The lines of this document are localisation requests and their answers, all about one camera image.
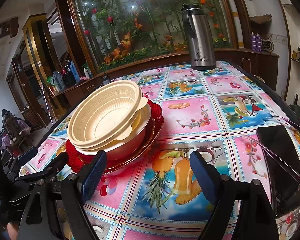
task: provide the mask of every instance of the smartphone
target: smartphone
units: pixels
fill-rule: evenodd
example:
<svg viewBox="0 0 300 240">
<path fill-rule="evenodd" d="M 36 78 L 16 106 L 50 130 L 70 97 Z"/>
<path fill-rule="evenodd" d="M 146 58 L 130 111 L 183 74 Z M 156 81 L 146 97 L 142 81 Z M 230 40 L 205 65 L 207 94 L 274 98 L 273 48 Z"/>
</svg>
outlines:
<svg viewBox="0 0 300 240">
<path fill-rule="evenodd" d="M 295 146 L 283 125 L 258 127 L 259 141 L 300 174 L 300 160 Z M 300 206 L 298 182 L 263 150 L 269 174 L 272 208 L 281 217 Z"/>
</svg>

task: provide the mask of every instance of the purple bottle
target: purple bottle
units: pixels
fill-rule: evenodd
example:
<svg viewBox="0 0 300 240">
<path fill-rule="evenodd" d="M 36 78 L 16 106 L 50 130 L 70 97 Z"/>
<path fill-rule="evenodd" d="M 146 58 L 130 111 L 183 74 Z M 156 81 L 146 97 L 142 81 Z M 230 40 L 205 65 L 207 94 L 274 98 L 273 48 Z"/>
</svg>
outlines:
<svg viewBox="0 0 300 240">
<path fill-rule="evenodd" d="M 257 51 L 257 42 L 254 33 L 251 33 L 251 46 L 252 46 L 252 50 Z"/>
<path fill-rule="evenodd" d="M 261 52 L 261 37 L 259 33 L 256 35 L 257 51 Z"/>
</svg>

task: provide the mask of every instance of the fruit print tablecloth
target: fruit print tablecloth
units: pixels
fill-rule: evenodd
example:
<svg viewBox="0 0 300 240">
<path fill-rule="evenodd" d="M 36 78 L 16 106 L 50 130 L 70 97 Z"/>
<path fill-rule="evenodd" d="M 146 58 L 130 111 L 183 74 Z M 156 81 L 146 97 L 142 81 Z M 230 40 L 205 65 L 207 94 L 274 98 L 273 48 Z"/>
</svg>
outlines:
<svg viewBox="0 0 300 240">
<path fill-rule="evenodd" d="M 277 104 L 254 82 L 226 61 L 211 71 L 175 65 L 132 74 L 119 79 L 136 82 L 143 96 L 162 106 L 164 126 L 151 154 L 132 170 L 103 177 L 85 210 L 90 222 L 103 229 L 100 239 L 196 239 L 211 215 L 209 203 L 189 165 L 189 154 L 198 150 L 220 174 L 250 182 L 259 179 L 270 198 L 268 172 L 261 148 L 241 138 L 257 139 L 259 126 L 271 115 L 286 117 Z M 41 171 L 64 149 L 72 113 L 38 150 L 22 174 Z M 295 131 L 284 124 L 300 157 Z M 72 171 L 66 166 L 58 178 Z M 277 219 L 280 239 L 297 228 L 292 220 L 300 210 Z M 230 239 L 239 212 L 234 205 L 224 239 Z"/>
</svg>

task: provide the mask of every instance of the eyeglasses temple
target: eyeglasses temple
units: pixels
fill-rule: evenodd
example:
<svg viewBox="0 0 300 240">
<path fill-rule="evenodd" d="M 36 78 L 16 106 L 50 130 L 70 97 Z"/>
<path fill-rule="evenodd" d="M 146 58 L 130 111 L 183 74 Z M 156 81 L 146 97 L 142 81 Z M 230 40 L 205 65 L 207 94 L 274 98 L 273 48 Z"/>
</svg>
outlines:
<svg viewBox="0 0 300 240">
<path fill-rule="evenodd" d="M 241 134 L 241 136 L 260 145 L 260 147 L 263 148 L 281 168 L 283 168 L 290 176 L 292 176 L 300 184 L 300 174 L 296 172 L 293 168 L 291 168 L 290 165 L 287 164 L 284 160 L 282 160 L 277 154 L 275 154 L 273 151 L 268 149 L 266 146 L 264 146 L 262 143 L 258 142 L 254 138 L 245 134 Z"/>
<path fill-rule="evenodd" d="M 293 128 L 297 129 L 297 130 L 300 130 L 300 126 L 297 125 L 296 123 L 284 118 L 284 117 L 281 117 L 281 116 L 270 116 L 270 117 L 265 117 L 265 118 L 262 118 L 263 121 L 265 120 L 268 120 L 268 119 L 271 119 L 273 117 L 277 117 L 277 118 L 280 118 L 282 120 L 285 120 L 287 123 L 289 123 Z"/>
</svg>

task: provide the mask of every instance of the wooden chair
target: wooden chair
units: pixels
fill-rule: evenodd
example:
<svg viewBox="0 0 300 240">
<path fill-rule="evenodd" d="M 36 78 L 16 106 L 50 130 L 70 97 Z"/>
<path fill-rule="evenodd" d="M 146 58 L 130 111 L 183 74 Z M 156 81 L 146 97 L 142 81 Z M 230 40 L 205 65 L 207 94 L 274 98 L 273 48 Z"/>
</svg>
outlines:
<svg viewBox="0 0 300 240">
<path fill-rule="evenodd" d="M 8 136 L 10 137 L 10 140 L 13 142 L 13 146 L 16 147 L 20 154 L 23 153 L 21 151 L 21 148 L 27 145 L 27 147 L 32 146 L 32 140 L 28 135 L 25 135 L 20 126 L 18 125 L 17 120 L 15 120 L 15 117 L 11 116 L 7 119 L 7 122 L 5 123 L 4 129 L 9 131 L 7 132 Z"/>
</svg>

